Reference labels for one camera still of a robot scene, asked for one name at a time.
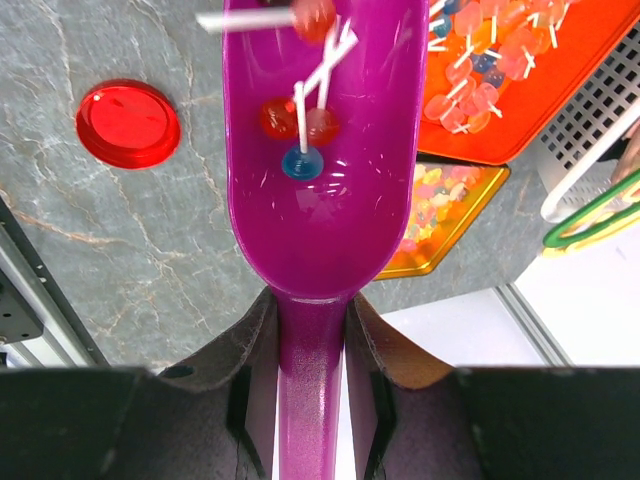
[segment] candy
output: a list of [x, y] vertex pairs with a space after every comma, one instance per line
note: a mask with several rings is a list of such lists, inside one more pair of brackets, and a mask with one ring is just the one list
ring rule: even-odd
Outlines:
[[469, 95], [467, 98], [460, 102], [460, 110], [465, 115], [478, 115], [480, 113], [480, 109], [476, 106], [476, 103], [473, 101], [473, 95]]
[[296, 82], [294, 85], [294, 100], [298, 119], [298, 135], [300, 144], [289, 150], [282, 159], [282, 170], [285, 175], [294, 180], [313, 180], [322, 173], [324, 159], [318, 150], [309, 147], [307, 142], [307, 125], [304, 104], [304, 85]]
[[496, 88], [500, 88], [504, 83], [505, 74], [496, 67], [491, 67], [482, 77], [482, 83], [488, 83]]
[[478, 133], [483, 130], [491, 120], [491, 112], [482, 112], [472, 115], [467, 119], [469, 133]]
[[467, 51], [464, 39], [457, 35], [449, 35], [443, 45], [446, 50], [438, 54], [438, 58], [446, 64], [456, 62]]
[[526, 21], [527, 6], [522, 0], [509, 3], [498, 14], [498, 26], [508, 28]]
[[444, 2], [444, 13], [453, 15], [466, 7], [471, 0], [446, 0]]
[[456, 65], [457, 62], [451, 63], [445, 70], [447, 80], [449, 80], [452, 85], [457, 85], [462, 80], [471, 75], [471, 72], [473, 71], [473, 63], [468, 58], [463, 60], [463, 62], [459, 66]]
[[476, 79], [473, 77], [465, 78], [462, 82], [456, 85], [451, 92], [448, 93], [450, 98], [455, 102], [462, 102], [465, 98], [469, 97], [476, 89]]
[[480, 0], [482, 15], [484, 18], [491, 18], [491, 45], [496, 43], [498, 38], [498, 14], [508, 5], [509, 0]]
[[309, 43], [322, 43], [336, 21], [332, 0], [295, 0], [291, 6], [295, 17], [293, 28]]
[[435, 95], [424, 107], [422, 113], [429, 120], [438, 120], [453, 107], [453, 100], [445, 95]]
[[293, 26], [309, 43], [321, 43], [336, 19], [332, 0], [294, 0], [291, 8], [251, 8], [199, 14], [196, 20], [209, 33], [243, 32]]
[[533, 37], [536, 39], [536, 48], [533, 52], [534, 55], [541, 55], [546, 53], [551, 47], [551, 34], [547, 28], [533, 28], [531, 30]]
[[473, 53], [481, 54], [486, 52], [495, 41], [491, 40], [491, 22], [487, 20], [482, 22], [473, 35], [471, 35], [471, 44], [473, 45]]
[[471, 55], [471, 63], [473, 64], [474, 72], [486, 73], [496, 63], [496, 58], [486, 53], [482, 55]]
[[471, 46], [471, 34], [482, 25], [482, 9], [478, 2], [469, 2], [460, 10], [453, 21], [453, 29], [456, 35], [465, 37], [467, 48]]
[[489, 83], [481, 83], [473, 94], [473, 101], [481, 112], [488, 110], [502, 118], [502, 112], [495, 106], [498, 98], [500, 93]]
[[441, 20], [442, 23], [438, 24], [433, 29], [433, 33], [435, 33], [440, 38], [445, 38], [447, 35], [449, 35], [449, 32], [451, 32], [451, 29], [453, 28], [453, 21], [451, 20], [451, 17], [446, 14], [440, 15], [436, 22], [439, 20]]
[[445, 129], [449, 130], [450, 132], [454, 132], [465, 125], [466, 119], [467, 117], [464, 113], [462, 113], [462, 110], [460, 110], [458, 107], [453, 107], [450, 112], [440, 118], [440, 123]]
[[502, 55], [496, 63], [498, 69], [511, 80], [523, 80], [529, 68], [529, 61], [525, 57], [524, 52], [508, 45], [502, 45], [498, 52]]
[[269, 100], [260, 110], [260, 125], [276, 140], [290, 140], [298, 134], [296, 106], [290, 98]]
[[340, 132], [340, 124], [330, 110], [312, 108], [307, 112], [307, 135], [314, 147], [328, 145]]

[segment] red round cap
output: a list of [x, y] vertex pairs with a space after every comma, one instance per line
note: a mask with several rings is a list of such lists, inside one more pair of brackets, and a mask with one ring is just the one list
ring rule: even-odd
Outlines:
[[96, 158], [129, 170], [159, 165], [180, 144], [180, 121], [167, 97], [137, 80], [94, 87], [78, 108], [76, 131]]

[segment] gray marble surface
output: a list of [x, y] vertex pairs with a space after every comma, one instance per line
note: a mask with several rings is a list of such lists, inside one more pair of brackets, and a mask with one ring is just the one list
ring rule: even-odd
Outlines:
[[[221, 1], [5, 0], [0, 195], [112, 363], [164, 367], [244, 313], [263, 286], [226, 209], [219, 38], [194, 22]], [[176, 105], [183, 141], [149, 171], [99, 163], [74, 113], [104, 80], [136, 78]], [[514, 280], [547, 230], [535, 166], [506, 186], [429, 276], [374, 283], [381, 311]]]

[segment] lollipop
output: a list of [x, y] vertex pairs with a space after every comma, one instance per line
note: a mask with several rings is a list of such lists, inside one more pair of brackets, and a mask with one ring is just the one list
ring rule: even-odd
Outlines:
[[469, 58], [466, 58], [462, 63], [450, 63], [446, 70], [445, 75], [447, 80], [451, 82], [452, 85], [457, 85], [462, 80], [471, 75], [473, 71], [473, 63]]
[[440, 118], [440, 123], [451, 133], [467, 133], [468, 127], [465, 124], [466, 119], [467, 117], [462, 113], [462, 110], [458, 107], [453, 107], [445, 116]]
[[482, 83], [489, 83], [496, 88], [500, 88], [504, 83], [505, 74], [497, 67], [491, 67], [482, 77]]
[[460, 10], [454, 21], [453, 28], [456, 35], [465, 37], [467, 48], [471, 46], [471, 35], [482, 25], [482, 8], [478, 2], [469, 2]]
[[498, 14], [507, 8], [509, 0], [480, 0], [482, 15], [491, 18], [491, 44], [498, 39]]
[[324, 159], [318, 150], [307, 143], [305, 122], [304, 85], [297, 82], [294, 86], [296, 112], [298, 114], [298, 135], [300, 144], [289, 150], [282, 159], [282, 170], [294, 180], [313, 180], [322, 173]]
[[269, 100], [260, 110], [260, 125], [267, 135], [276, 140], [289, 140], [298, 134], [296, 106], [290, 98]]
[[444, 13], [453, 15], [466, 7], [471, 0], [445, 0]]
[[473, 64], [473, 71], [478, 73], [486, 73], [496, 63], [496, 57], [493, 55], [471, 55], [471, 63]]
[[295, 0], [288, 7], [231, 10], [199, 14], [207, 32], [238, 32], [293, 26], [298, 35], [312, 44], [321, 43], [336, 19], [332, 0]]
[[560, 30], [560, 27], [564, 23], [564, 19], [567, 18], [567, 13], [569, 12], [569, 7], [574, 3], [578, 3], [580, 0], [564, 0], [564, 12], [562, 13], [562, 18], [556, 24], [556, 32]]
[[473, 45], [473, 53], [482, 54], [486, 52], [495, 40], [491, 40], [491, 21], [482, 22], [473, 35], [471, 35], [471, 43]]
[[478, 133], [489, 125], [491, 120], [491, 112], [482, 112], [476, 115], [472, 115], [467, 119], [469, 124], [469, 133]]
[[433, 27], [433, 33], [435, 33], [440, 38], [445, 38], [447, 35], [449, 35], [449, 32], [451, 32], [451, 29], [453, 28], [453, 21], [451, 20], [451, 17], [446, 14], [440, 15], [435, 22], [430, 23], [429, 31], [432, 31], [431, 25], [435, 23], [437, 23], [437, 25]]
[[490, 111], [502, 118], [502, 112], [495, 105], [498, 98], [500, 93], [489, 83], [481, 83], [473, 94], [473, 101], [481, 112]]

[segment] lollipop stick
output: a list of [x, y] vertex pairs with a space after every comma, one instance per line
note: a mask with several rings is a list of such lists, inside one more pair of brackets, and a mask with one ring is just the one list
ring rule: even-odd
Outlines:
[[467, 83], [469, 83], [469, 80], [466, 78], [462, 80], [458, 85], [453, 87], [449, 93], [447, 93], [447, 98], [453, 97], [456, 93], [462, 90]]
[[209, 33], [243, 32], [293, 25], [290, 8], [252, 8], [219, 13], [199, 13], [196, 20]]
[[551, 45], [553, 48], [558, 48], [558, 37], [556, 36], [556, 27], [549, 25], [549, 35], [551, 35]]
[[567, 18], [567, 12], [569, 11], [569, 7], [571, 6], [570, 3], [565, 4], [564, 6], [564, 13], [562, 14], [562, 18], [560, 19], [560, 21], [557, 23], [556, 25], [556, 31], [560, 30], [560, 27], [562, 26], [562, 24], [564, 23], [564, 19]]
[[495, 15], [491, 17], [491, 43], [496, 43], [498, 40], [498, 17]]
[[473, 52], [473, 46], [467, 47], [467, 51], [464, 52], [462, 55], [460, 55], [460, 58], [456, 60], [456, 63], [453, 64], [453, 68], [455, 69], [460, 68], [460, 65], [462, 65], [463, 62], [471, 56], [472, 52]]
[[356, 37], [356, 34], [353, 33], [353, 31], [349, 30], [349, 32], [345, 35], [344, 41], [338, 44], [338, 47], [333, 51], [329, 59], [323, 61], [320, 65], [318, 65], [316, 69], [311, 72], [309, 78], [307, 78], [307, 80], [304, 82], [303, 91], [305, 97], [318, 86], [318, 84], [322, 80], [322, 77], [330, 72], [338, 63], [340, 63], [345, 55], [349, 53], [357, 43], [358, 37]]
[[469, 127], [471, 126], [470, 123], [467, 123], [466, 125], [459, 125], [458, 128], [456, 128], [453, 132], [451, 133], [460, 133], [463, 132], [465, 134], [469, 133]]
[[[322, 53], [322, 61], [326, 62], [331, 52], [336, 46], [336, 40], [338, 39], [338, 23], [340, 22], [340, 18], [336, 18], [336, 21], [333, 23], [333, 26], [327, 33], [327, 37], [324, 40], [324, 51]], [[327, 73], [322, 77], [322, 81], [320, 82], [320, 86], [318, 87], [318, 108], [322, 110], [326, 110], [327, 108], [327, 97], [329, 96], [329, 83], [331, 82], [331, 70], [328, 70]]]
[[495, 105], [489, 104], [489, 110], [496, 114], [496, 117], [502, 118], [502, 110], [496, 108]]
[[446, 0], [439, 0], [429, 9], [429, 18], [440, 13], [440, 10], [444, 8], [445, 1]]
[[300, 152], [307, 153], [309, 144], [307, 143], [307, 111], [304, 105], [304, 84], [296, 82], [293, 86], [293, 97], [296, 102], [296, 113], [298, 114], [298, 133], [300, 136]]
[[484, 52], [484, 53], [485, 53], [485, 55], [489, 55], [490, 57], [493, 57], [493, 58], [497, 58], [497, 59], [502, 58], [502, 55], [500, 55], [498, 52], [494, 52], [494, 51], [493, 51], [493, 50], [491, 50], [491, 49], [487, 50], [487, 51], [486, 51], [486, 52]]
[[440, 25], [444, 25], [444, 18], [440, 18], [434, 22], [429, 23], [429, 31], [433, 32], [436, 27], [439, 27]]

